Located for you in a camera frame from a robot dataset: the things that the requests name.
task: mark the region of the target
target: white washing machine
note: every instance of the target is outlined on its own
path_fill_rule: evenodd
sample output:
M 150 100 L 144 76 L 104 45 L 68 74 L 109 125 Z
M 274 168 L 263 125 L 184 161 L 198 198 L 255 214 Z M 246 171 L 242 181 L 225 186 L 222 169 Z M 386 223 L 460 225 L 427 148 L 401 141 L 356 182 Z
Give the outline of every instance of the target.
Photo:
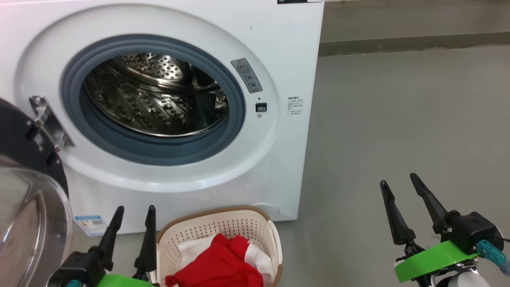
M 0 97 L 51 135 L 75 218 L 295 220 L 324 7 L 308 2 L 4 0 Z

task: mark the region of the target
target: plastic basket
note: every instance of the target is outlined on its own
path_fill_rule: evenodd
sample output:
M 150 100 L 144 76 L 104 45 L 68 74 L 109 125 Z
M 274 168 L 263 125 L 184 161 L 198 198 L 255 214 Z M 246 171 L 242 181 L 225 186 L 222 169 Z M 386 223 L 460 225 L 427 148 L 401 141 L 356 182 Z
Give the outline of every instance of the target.
M 188 240 L 222 233 L 227 238 L 236 235 L 252 239 L 273 263 L 276 286 L 282 276 L 282 246 L 278 231 L 269 216 L 251 207 L 230 207 L 201 212 L 167 224 L 158 236 L 158 269 L 151 274 L 152 282 L 165 285 L 165 276 L 175 274 L 181 265 L 178 246 Z

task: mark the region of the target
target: brown basket rim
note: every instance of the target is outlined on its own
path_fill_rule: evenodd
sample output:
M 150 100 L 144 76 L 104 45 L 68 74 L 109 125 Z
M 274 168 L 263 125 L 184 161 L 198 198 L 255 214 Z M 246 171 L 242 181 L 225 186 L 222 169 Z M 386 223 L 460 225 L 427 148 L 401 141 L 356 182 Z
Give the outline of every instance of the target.
M 185 216 L 185 217 L 181 217 L 181 218 L 178 218 L 176 220 L 171 221 L 170 223 L 168 223 L 167 225 L 165 225 L 161 229 L 160 234 L 158 235 L 158 239 L 156 240 L 156 242 L 159 244 L 159 242 L 160 242 L 161 238 L 163 237 L 163 235 L 165 234 L 165 232 L 168 229 L 170 229 L 170 227 L 172 227 L 172 226 L 174 226 L 174 225 L 176 225 L 178 223 L 181 223 L 181 222 L 184 222 L 184 221 L 188 221 L 188 220 L 191 220 L 191 219 L 195 219 L 195 218 L 198 218 L 198 217 L 208 216 L 208 215 L 215 214 L 215 213 L 223 213 L 223 212 L 238 211 L 238 210 L 251 210 L 251 211 L 255 211 L 255 212 L 258 212 L 260 215 L 262 215 L 265 220 L 267 220 L 267 221 L 271 220 L 271 218 L 269 217 L 269 215 L 267 215 L 267 213 L 265 213 L 263 210 L 261 210 L 259 208 L 253 207 L 253 206 L 233 206 L 233 207 L 217 208 L 217 209 L 213 209 L 213 210 L 207 210 L 207 211 L 198 212 L 198 213 L 191 214 L 191 215 L 188 215 L 188 216 Z M 283 270 L 282 264 L 278 265 L 278 271 L 277 271 L 277 273 L 276 273 L 276 275 L 274 277 L 273 286 L 276 286 L 278 284 L 278 282 L 280 281 L 280 278 L 282 277 L 282 270 Z

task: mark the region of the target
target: laundry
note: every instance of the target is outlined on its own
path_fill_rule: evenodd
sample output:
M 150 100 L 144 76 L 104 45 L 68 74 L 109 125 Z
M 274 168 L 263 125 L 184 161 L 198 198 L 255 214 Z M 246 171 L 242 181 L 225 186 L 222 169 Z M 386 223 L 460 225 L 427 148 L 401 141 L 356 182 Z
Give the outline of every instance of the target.
M 274 280 L 272 261 L 255 244 L 223 234 L 179 244 L 181 270 L 166 276 L 167 286 L 271 286 Z

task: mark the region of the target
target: green plastic part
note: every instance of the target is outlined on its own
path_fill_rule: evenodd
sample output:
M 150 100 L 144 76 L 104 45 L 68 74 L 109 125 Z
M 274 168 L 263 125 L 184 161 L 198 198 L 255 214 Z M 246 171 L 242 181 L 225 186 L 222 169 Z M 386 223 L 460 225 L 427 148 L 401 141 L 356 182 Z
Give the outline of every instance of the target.
M 97 287 L 154 287 L 154 285 L 122 275 L 106 274 Z
M 479 255 L 468 255 L 448 240 L 409 257 L 395 267 L 395 273 L 402 283 Z

